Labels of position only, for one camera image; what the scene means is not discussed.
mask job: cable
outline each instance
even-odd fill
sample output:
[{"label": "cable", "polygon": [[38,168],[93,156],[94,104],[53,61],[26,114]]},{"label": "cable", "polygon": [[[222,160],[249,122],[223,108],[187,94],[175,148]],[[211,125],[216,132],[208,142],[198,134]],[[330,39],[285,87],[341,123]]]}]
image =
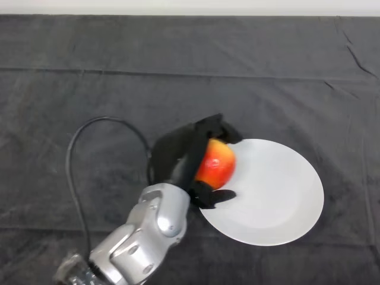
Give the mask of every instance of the cable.
[{"label": "cable", "polygon": [[72,200],[74,201],[75,208],[77,209],[78,217],[79,217],[79,220],[80,220],[80,223],[81,223],[81,227],[82,227],[82,231],[83,231],[83,235],[84,235],[84,241],[85,241],[84,259],[86,261],[88,261],[88,259],[90,257],[91,240],[90,240],[90,233],[88,231],[87,221],[86,221],[86,218],[85,218],[84,213],[83,213],[82,203],[81,203],[81,201],[79,199],[79,196],[78,196],[78,193],[77,193],[77,188],[75,186],[73,175],[72,175],[72,154],[74,152],[75,143],[77,142],[77,140],[79,138],[79,135],[88,126],[92,125],[95,122],[99,122],[99,121],[117,122],[117,123],[120,123],[120,124],[126,126],[128,129],[130,129],[131,131],[133,131],[135,133],[135,135],[142,142],[142,144],[144,146],[144,149],[145,149],[145,155],[146,155],[147,160],[148,160],[148,166],[147,166],[146,175],[147,175],[148,184],[151,185],[150,164],[149,164],[150,157],[151,157],[151,150],[150,150],[149,144],[148,144],[145,136],[143,136],[143,134],[135,126],[133,126],[132,124],[130,124],[127,121],[125,121],[123,119],[120,119],[120,118],[103,116],[103,117],[96,117],[96,118],[90,119],[89,121],[87,121],[86,123],[84,123],[83,125],[81,125],[77,129],[77,131],[72,136],[71,141],[70,141],[70,143],[69,143],[69,145],[67,147],[66,161],[65,161],[65,171],[66,171],[66,178],[67,178],[67,183],[68,183],[69,190],[70,190],[70,193],[71,193],[71,197],[72,197]]}]

